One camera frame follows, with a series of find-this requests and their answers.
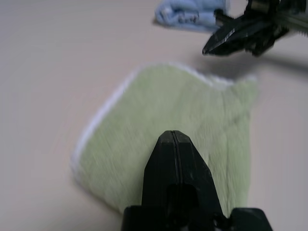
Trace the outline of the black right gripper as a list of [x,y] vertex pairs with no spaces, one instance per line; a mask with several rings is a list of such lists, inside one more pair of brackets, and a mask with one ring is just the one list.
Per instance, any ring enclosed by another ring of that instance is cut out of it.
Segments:
[[249,0],[244,13],[232,18],[219,10],[222,23],[203,47],[203,55],[229,56],[245,51],[260,56],[289,32],[308,35],[305,0]]

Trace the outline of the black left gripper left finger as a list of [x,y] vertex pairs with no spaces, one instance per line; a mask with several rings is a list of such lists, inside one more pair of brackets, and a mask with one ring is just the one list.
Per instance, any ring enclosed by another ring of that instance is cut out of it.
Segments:
[[162,206],[167,204],[167,189],[177,183],[176,143],[172,131],[163,132],[156,142],[146,164],[143,176],[141,204]]

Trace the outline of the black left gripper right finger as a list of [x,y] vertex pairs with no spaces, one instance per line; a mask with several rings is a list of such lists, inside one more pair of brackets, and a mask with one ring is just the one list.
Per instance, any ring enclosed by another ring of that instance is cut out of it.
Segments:
[[206,215],[224,217],[211,171],[192,140],[174,131],[185,200]]

